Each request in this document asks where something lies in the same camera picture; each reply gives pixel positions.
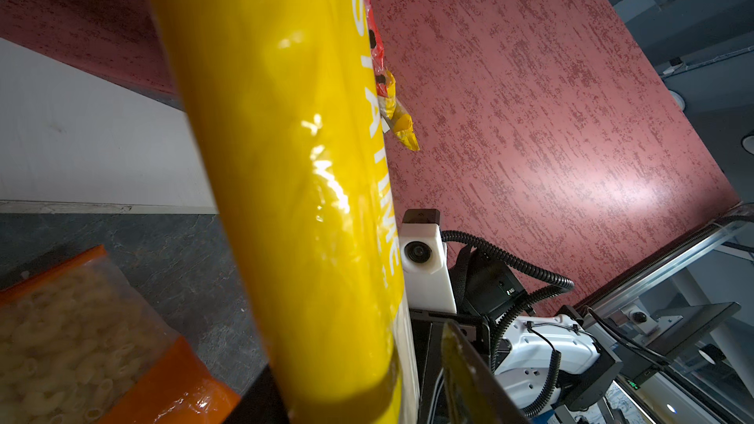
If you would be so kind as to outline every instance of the dark red surface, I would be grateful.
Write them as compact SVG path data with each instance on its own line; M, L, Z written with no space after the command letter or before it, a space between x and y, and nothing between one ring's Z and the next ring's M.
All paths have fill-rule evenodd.
M396 213L573 278L542 313L738 202L607 0L372 4L422 149L386 137Z

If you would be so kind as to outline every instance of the orange bag edge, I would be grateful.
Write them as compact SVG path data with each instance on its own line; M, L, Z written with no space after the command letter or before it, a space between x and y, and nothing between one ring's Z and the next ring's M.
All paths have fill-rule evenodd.
M97 424L219 424L239 401L180 336Z
M80 267L91 260L104 258L105 256L107 256L107 250L105 250L105 246L101 244L92 249L85 250L73 259L68 259L51 269L40 272L33 277L27 278L21 283L0 291L0 306L23 297L25 294L33 291L36 287L39 287L46 281L54 280L71 269Z

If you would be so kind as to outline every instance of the black camera lens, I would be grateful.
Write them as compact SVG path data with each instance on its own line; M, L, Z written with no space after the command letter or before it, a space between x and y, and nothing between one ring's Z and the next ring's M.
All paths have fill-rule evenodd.
M432 255L432 249L429 249L429 246L421 241L411 241L406 244L406 247L403 248L403 252L406 253L406 256L411 259L411 261L416 263L427 262Z

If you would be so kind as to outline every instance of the orange plastic bag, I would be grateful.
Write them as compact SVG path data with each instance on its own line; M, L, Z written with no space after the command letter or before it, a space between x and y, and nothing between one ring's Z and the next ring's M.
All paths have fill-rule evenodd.
M215 424L238 401L102 246L0 292L3 424Z

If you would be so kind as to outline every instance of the gray marble surface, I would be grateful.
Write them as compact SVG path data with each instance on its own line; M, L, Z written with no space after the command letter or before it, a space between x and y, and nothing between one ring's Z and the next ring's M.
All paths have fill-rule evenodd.
M217 216L0 214L0 289L99 244L212 375L243 393L267 358Z

